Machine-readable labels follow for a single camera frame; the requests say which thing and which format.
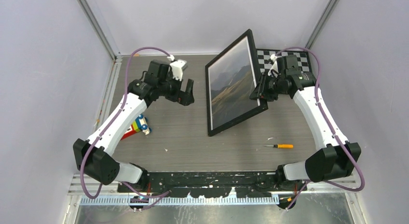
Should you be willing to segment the black wooden picture frame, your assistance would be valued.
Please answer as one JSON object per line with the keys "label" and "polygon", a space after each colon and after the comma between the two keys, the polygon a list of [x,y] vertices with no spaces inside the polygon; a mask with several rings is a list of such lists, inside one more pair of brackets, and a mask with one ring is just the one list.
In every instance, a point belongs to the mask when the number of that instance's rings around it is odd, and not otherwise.
{"label": "black wooden picture frame", "polygon": [[250,99],[261,76],[253,32],[246,30],[205,66],[207,134],[215,136],[268,109]]}

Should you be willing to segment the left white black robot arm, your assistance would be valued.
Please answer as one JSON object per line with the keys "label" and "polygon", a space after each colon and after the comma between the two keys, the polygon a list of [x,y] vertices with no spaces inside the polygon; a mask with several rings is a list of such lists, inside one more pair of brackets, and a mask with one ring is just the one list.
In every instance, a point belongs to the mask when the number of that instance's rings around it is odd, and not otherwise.
{"label": "left white black robot arm", "polygon": [[136,192],[143,192],[148,186],[148,179],[142,176],[143,169],[118,162],[112,155],[131,124],[159,97],[183,106],[194,103],[194,81],[189,79],[185,91],[181,90],[186,68],[187,62],[182,59],[171,63],[151,61],[144,78],[128,85],[126,94],[100,128],[87,139],[74,142],[78,170],[103,185],[113,181],[129,182]]}

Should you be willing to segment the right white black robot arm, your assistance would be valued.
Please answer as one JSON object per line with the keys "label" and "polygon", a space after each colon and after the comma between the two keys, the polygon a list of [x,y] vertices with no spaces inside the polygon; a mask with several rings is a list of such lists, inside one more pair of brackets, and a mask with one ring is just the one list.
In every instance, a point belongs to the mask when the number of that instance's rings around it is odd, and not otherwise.
{"label": "right white black robot arm", "polygon": [[271,102],[278,100],[279,95],[289,95],[304,115],[316,148],[305,161],[279,165],[276,186],[285,191],[298,180],[326,182],[350,176],[361,148],[335,125],[314,74],[304,72],[295,55],[271,55],[270,61],[272,67],[261,73],[249,98]]}

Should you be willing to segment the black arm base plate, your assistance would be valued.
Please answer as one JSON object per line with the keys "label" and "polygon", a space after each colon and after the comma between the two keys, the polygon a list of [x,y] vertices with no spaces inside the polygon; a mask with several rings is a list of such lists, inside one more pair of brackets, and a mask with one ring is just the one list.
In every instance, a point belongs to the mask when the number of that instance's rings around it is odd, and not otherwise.
{"label": "black arm base plate", "polygon": [[284,181],[274,171],[203,171],[203,172],[147,172],[142,180],[132,184],[118,185],[119,193],[150,192],[169,197],[199,198],[227,197],[235,192],[238,198],[268,197],[272,192],[296,194],[303,186],[301,180]]}

